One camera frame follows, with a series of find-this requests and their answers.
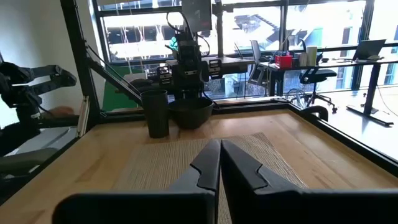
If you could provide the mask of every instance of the woven placemat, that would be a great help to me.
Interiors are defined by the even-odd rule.
[[[275,173],[301,188],[299,179],[263,133],[228,138]],[[147,144],[131,152],[115,190],[160,190],[175,182],[209,139]],[[231,223],[224,187],[220,184],[218,223]]]

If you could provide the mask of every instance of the black bowl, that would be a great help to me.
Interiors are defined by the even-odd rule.
[[[182,129],[196,129],[206,122],[213,111],[207,98],[182,99],[169,103],[172,119]]]

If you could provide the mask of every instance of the desk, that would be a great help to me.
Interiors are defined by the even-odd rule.
[[[240,59],[240,58],[217,57],[217,56],[201,58],[202,61],[206,61],[207,63],[210,60],[216,60],[216,59],[220,59],[221,63],[223,65],[228,65],[228,66],[242,66],[242,65],[246,66],[246,65],[254,64],[254,60],[247,60],[247,59]],[[166,60],[166,63],[170,66],[176,65],[177,60],[175,60],[175,59]]]
[[[170,122],[168,139],[150,139],[144,121],[112,123],[95,126],[3,204],[0,223],[50,224],[54,207],[66,196],[115,189],[129,156],[143,144],[258,132],[267,136],[312,189],[398,187],[396,177],[289,110],[214,115],[194,131],[179,130]],[[181,158],[176,166],[188,166],[189,162]],[[145,174],[144,168],[137,172]],[[132,182],[123,189],[142,189],[151,184]]]
[[[269,90],[270,96],[275,95],[275,84],[278,82],[277,86],[277,95],[283,95],[283,83],[284,83],[284,74],[285,71],[291,70],[310,70],[314,68],[340,68],[340,67],[357,67],[364,65],[373,65],[371,78],[369,81],[368,94],[366,95],[366,102],[364,108],[347,106],[347,108],[351,111],[359,113],[361,115],[367,116],[371,119],[376,120],[386,126],[394,124],[392,121],[389,121],[388,117],[383,113],[372,114],[372,105],[373,98],[377,88],[377,81],[379,80],[380,67],[383,64],[389,63],[398,63],[398,57],[390,57],[384,58],[377,61],[366,61],[366,62],[337,62],[337,61],[329,61],[327,63],[320,63],[318,66],[306,66],[306,67],[295,67],[295,68],[279,68],[275,64],[269,64],[267,62],[261,62],[260,65],[266,67],[271,71],[271,89]]]

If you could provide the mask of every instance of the red box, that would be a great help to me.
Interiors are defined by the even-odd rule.
[[[275,56],[275,64],[279,68],[291,68],[293,56]]]

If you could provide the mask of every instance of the white container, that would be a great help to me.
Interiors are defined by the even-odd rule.
[[[317,65],[317,52],[318,52],[317,46],[307,46],[307,55],[308,55],[307,65],[308,66],[316,66]]]
[[[300,57],[298,58],[298,61],[300,62],[300,67],[306,67],[307,66],[307,59],[308,59],[307,53],[301,53],[300,54]]]

